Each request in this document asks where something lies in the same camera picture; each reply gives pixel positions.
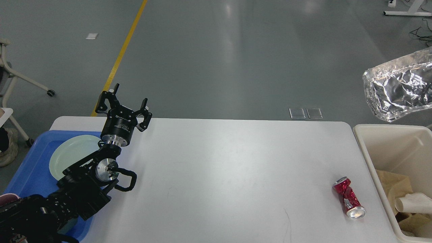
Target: white stand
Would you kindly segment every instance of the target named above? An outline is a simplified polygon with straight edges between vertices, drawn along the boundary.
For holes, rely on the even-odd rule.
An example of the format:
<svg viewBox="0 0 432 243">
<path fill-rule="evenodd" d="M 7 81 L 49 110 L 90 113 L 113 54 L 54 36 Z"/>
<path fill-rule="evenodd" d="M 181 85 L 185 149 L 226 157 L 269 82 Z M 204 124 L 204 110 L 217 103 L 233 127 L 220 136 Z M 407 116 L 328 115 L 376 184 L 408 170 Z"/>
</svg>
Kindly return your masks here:
<svg viewBox="0 0 432 243">
<path fill-rule="evenodd" d="M 428 12 L 417 12 L 420 6 L 422 5 L 424 0 L 415 0 L 411 5 L 408 12 L 400 12 L 400 11 L 384 11 L 384 15 L 403 15 L 403 16 L 432 16 L 432 13 Z"/>
<path fill-rule="evenodd" d="M 389 0 L 388 1 L 388 6 L 390 8 L 395 8 L 396 7 L 396 0 Z"/>
<path fill-rule="evenodd" d="M 23 79 L 24 81 L 27 81 L 33 85 L 35 85 L 36 87 L 39 87 L 43 90 L 45 90 L 47 92 L 47 94 L 49 96 L 53 96 L 55 94 L 55 92 L 53 90 L 50 90 L 49 88 L 47 88 L 46 86 L 34 81 L 33 79 L 13 70 L 9 64 L 6 61 L 6 46 L 10 44 L 10 41 L 8 39 L 3 39 L 0 38 L 0 49 L 1 49 L 1 58 L 0 58 L 0 67 L 4 67 L 4 69 L 6 70 L 6 72 L 9 74 L 9 77 L 12 78 L 9 87 L 7 87 L 6 89 L 6 93 L 3 96 L 2 99 L 2 107 L 7 108 L 7 101 L 9 100 L 9 97 L 12 93 L 13 88 L 16 85 L 16 82 L 18 81 L 18 78 Z M 16 127 L 16 129 L 18 130 L 18 132 L 21 134 L 21 136 L 24 138 L 24 140 L 27 143 L 27 146 L 31 147 L 33 145 L 33 139 L 30 139 L 29 136 L 25 133 L 25 131 L 23 130 L 23 128 L 18 124 L 18 122 L 16 121 L 16 119 L 13 116 L 9 117 L 9 120 L 11 121 L 11 123 Z"/>
</svg>

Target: chair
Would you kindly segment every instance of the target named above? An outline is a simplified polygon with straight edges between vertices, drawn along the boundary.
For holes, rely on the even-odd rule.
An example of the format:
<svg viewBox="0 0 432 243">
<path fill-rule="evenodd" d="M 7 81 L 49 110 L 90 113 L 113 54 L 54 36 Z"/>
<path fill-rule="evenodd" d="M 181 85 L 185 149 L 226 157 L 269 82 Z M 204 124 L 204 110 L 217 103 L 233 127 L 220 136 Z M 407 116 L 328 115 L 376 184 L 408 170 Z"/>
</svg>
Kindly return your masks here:
<svg viewBox="0 0 432 243">
<path fill-rule="evenodd" d="M 34 81 L 33 79 L 13 70 L 11 68 L 11 65 L 9 62 L 6 61 L 6 46 L 10 44 L 10 41 L 8 39 L 0 38 L 0 90 L 3 90 L 4 87 L 6 87 L 6 81 L 9 78 L 12 78 L 10 81 L 10 84 L 7 86 L 6 91 L 3 95 L 2 99 L 2 107 L 7 108 L 7 101 L 10 98 L 10 95 L 12 93 L 13 88 L 16 85 L 16 82 L 18 81 L 18 78 L 23 79 L 24 81 L 27 81 L 47 92 L 47 94 L 52 97 L 54 96 L 55 92 L 44 85 Z M 25 133 L 23 128 L 18 124 L 16 119 L 13 116 L 9 117 L 10 122 L 16 127 L 18 132 L 21 134 L 21 136 L 24 138 L 25 142 L 27 143 L 27 146 L 31 147 L 34 143 L 34 140 L 29 138 L 29 136 Z"/>
</svg>

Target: beige bin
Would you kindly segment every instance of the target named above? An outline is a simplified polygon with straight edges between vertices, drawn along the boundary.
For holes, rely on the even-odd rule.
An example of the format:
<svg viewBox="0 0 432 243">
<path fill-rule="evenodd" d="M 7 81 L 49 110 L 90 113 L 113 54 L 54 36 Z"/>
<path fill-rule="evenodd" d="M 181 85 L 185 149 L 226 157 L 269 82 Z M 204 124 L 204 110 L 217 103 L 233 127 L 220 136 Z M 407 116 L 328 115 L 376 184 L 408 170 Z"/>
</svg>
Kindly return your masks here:
<svg viewBox="0 0 432 243">
<path fill-rule="evenodd" d="M 357 125 L 353 130 L 396 236 L 402 242 L 432 243 L 431 223 L 415 232 L 420 237 L 402 233 L 375 172 L 409 176 L 414 192 L 432 198 L 432 132 L 406 125 Z"/>
</svg>

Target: robotic arm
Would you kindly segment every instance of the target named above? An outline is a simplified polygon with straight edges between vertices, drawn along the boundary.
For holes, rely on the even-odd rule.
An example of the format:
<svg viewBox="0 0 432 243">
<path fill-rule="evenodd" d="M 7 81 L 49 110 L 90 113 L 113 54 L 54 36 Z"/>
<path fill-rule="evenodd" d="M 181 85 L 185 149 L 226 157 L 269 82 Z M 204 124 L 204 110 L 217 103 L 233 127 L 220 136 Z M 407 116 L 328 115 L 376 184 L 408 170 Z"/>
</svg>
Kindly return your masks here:
<svg viewBox="0 0 432 243">
<path fill-rule="evenodd" d="M 0 207 L 0 243 L 7 243 L 16 234 L 24 235 L 29 243 L 77 243 L 58 230 L 72 218 L 87 220 L 96 214 L 111 200 L 108 193 L 113 188 L 122 192 L 134 188 L 136 173 L 120 168 L 116 158 L 121 147 L 129 145 L 135 127 L 147 129 L 152 113 L 146 107 L 147 98 L 135 112 L 120 105 L 115 96 L 118 87 L 116 84 L 113 91 L 103 91 L 99 97 L 96 112 L 107 115 L 99 150 L 66 168 L 57 182 L 59 189 L 48 197 L 31 195 Z M 138 124 L 139 115 L 144 121 Z M 128 187 L 117 185 L 119 174 L 131 177 Z"/>
</svg>

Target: gray floor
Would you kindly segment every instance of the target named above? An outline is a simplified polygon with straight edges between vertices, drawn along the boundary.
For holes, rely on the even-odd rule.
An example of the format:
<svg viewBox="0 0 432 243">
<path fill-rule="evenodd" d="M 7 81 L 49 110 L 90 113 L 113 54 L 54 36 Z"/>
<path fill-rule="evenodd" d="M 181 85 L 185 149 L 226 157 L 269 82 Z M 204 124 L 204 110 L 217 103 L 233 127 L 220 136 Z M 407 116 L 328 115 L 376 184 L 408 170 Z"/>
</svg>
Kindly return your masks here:
<svg viewBox="0 0 432 243">
<path fill-rule="evenodd" d="M 141 2 L 1 4 L 9 61 L 57 92 L 18 83 L 9 104 L 31 137 L 59 116 L 91 114 Z M 421 17 L 384 10 L 385 0 L 149 0 L 114 78 L 118 98 L 137 109 L 148 97 L 159 118 L 290 120 L 288 108 L 318 107 L 325 121 L 384 123 L 365 102 L 363 72 L 426 47 L 408 35 Z M 395 122 L 430 123 L 431 110 Z M 0 168 L 0 191 L 27 151 L 21 142 Z"/>
</svg>

